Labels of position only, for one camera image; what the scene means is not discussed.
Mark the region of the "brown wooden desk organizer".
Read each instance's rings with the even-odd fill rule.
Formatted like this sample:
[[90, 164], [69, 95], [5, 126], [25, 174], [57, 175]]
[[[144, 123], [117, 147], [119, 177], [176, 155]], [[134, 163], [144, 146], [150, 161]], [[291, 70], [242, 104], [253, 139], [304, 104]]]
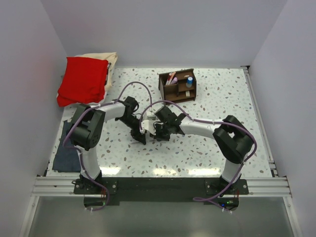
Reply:
[[[197, 97], [197, 80], [194, 74], [194, 69], [185, 69], [175, 71], [177, 82], [175, 84], [165, 85], [168, 73], [158, 75], [158, 89], [163, 100], [168, 100], [174, 103], [183, 103], [188, 101], [195, 101]], [[186, 87], [188, 77], [193, 77], [193, 85], [191, 88]], [[190, 92], [190, 97], [186, 97], [186, 91]]]

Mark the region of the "blue grey stamp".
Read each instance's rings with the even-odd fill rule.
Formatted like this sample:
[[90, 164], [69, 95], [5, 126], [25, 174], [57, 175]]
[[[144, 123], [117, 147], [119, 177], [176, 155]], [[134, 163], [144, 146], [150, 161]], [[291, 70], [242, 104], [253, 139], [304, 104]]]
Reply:
[[186, 82], [186, 87], [191, 88], [193, 85], [193, 81], [194, 81], [193, 77], [188, 77], [187, 82]]

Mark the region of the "red white marker pen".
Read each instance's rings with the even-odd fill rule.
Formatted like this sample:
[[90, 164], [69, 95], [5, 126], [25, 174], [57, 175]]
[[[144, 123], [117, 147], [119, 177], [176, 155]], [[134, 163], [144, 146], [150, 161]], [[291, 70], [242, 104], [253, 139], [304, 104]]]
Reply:
[[172, 77], [173, 77], [173, 72], [170, 72], [170, 73], [168, 74], [168, 77], [167, 77], [167, 80], [166, 80], [165, 85], [169, 85], [169, 84], [170, 84], [170, 82], [171, 82], [171, 80], [172, 80]]

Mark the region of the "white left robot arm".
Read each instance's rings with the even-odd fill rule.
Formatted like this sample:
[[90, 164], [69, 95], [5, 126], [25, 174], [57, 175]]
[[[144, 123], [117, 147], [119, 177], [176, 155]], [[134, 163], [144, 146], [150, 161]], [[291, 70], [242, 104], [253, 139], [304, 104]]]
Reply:
[[70, 141], [79, 155], [80, 178], [86, 180], [85, 188], [92, 194], [102, 189], [102, 171], [97, 160], [96, 147], [101, 138], [103, 124], [109, 120], [119, 120], [131, 129], [134, 140], [146, 144], [145, 134], [140, 132], [139, 119], [134, 115], [139, 108], [135, 98], [128, 96], [118, 100], [91, 107], [80, 104], [71, 121], [64, 143]]

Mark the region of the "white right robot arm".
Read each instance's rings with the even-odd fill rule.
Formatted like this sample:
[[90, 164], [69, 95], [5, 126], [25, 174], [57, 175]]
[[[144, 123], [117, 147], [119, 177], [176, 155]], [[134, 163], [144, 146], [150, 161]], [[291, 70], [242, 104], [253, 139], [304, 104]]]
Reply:
[[154, 122], [155, 134], [152, 137], [158, 141], [168, 141], [171, 134], [198, 135], [215, 140], [226, 158], [220, 189], [226, 194], [237, 189], [241, 167], [255, 146], [255, 139], [236, 117], [227, 116], [223, 120], [189, 118], [184, 113], [177, 116], [166, 106], [155, 116], [158, 122]]

